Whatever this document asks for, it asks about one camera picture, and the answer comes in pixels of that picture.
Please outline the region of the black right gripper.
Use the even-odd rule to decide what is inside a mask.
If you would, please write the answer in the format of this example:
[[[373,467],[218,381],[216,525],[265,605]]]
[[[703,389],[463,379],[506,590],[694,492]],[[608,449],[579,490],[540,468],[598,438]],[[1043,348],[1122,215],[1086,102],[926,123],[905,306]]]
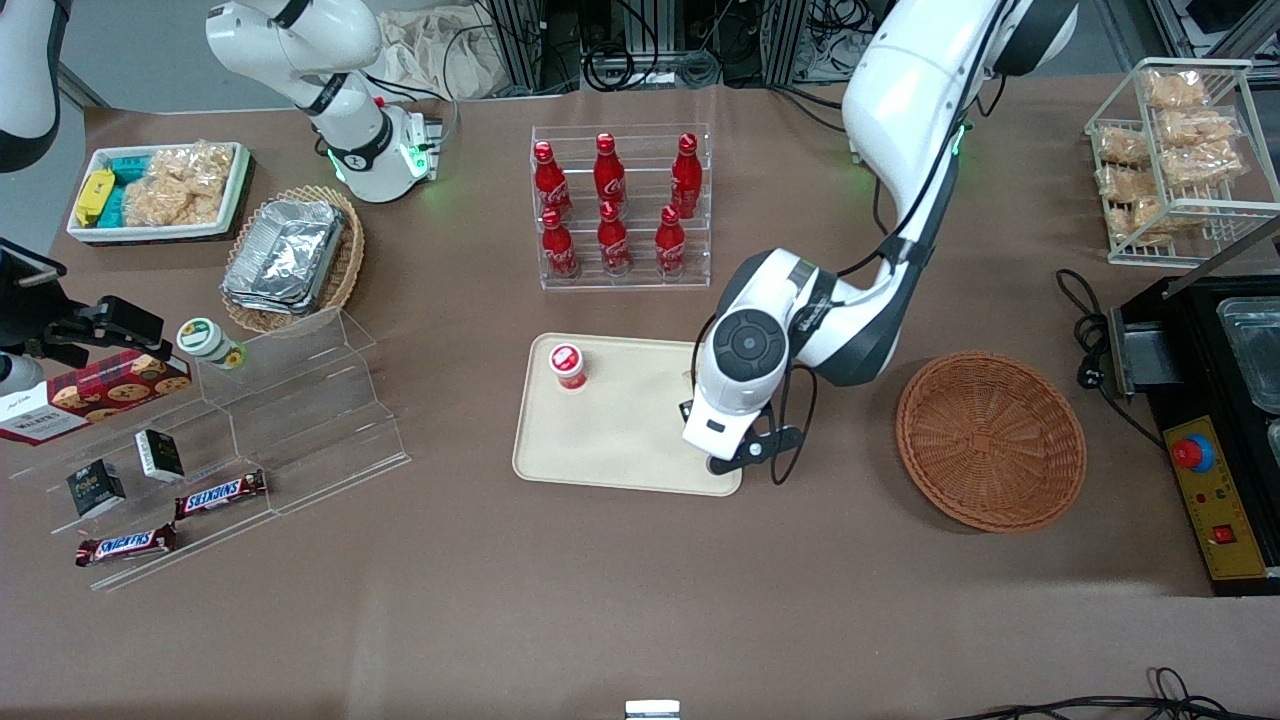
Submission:
[[[3,295],[1,350],[5,354],[83,368],[90,360],[84,346],[97,341],[97,332],[122,347],[160,350],[166,343],[164,320],[120,297],[102,297],[97,305],[87,305],[60,292]]]

